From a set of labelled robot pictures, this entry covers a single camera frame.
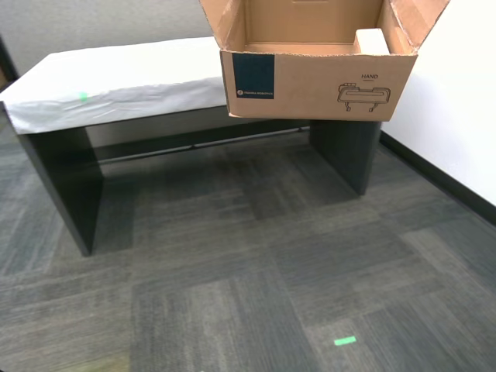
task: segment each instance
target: gray carpet tile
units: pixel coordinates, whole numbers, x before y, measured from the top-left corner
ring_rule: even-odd
[[[3,124],[5,372],[496,366],[496,230],[383,148],[362,198],[304,133],[106,165],[84,258]]]

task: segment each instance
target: cardboard box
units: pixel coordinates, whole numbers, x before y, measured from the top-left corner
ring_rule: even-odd
[[[201,0],[231,116],[365,121],[391,119],[448,2]]]

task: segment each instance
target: printed label on box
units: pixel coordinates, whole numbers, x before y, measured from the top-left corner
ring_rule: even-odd
[[[232,65],[238,98],[274,99],[273,54],[235,53]]]

